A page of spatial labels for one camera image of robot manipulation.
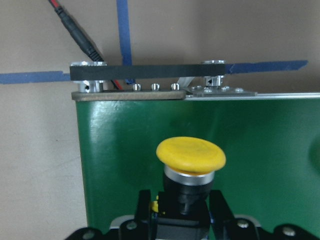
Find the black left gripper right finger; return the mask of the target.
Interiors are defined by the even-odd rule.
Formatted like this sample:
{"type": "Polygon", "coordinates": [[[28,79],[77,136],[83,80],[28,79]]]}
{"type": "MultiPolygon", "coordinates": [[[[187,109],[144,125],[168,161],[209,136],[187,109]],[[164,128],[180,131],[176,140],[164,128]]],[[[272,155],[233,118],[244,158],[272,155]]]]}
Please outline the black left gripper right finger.
{"type": "Polygon", "coordinates": [[[259,240],[255,224],[247,217],[236,217],[220,190],[209,194],[211,227],[217,240],[259,240]]]}

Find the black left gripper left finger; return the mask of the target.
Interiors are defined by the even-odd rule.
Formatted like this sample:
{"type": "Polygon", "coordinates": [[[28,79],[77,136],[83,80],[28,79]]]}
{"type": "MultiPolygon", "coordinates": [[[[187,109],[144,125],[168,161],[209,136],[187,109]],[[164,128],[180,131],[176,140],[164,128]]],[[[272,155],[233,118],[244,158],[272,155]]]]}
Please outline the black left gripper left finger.
{"type": "Polygon", "coordinates": [[[151,191],[140,190],[133,219],[126,220],[119,228],[120,240],[151,240],[151,191]]]}

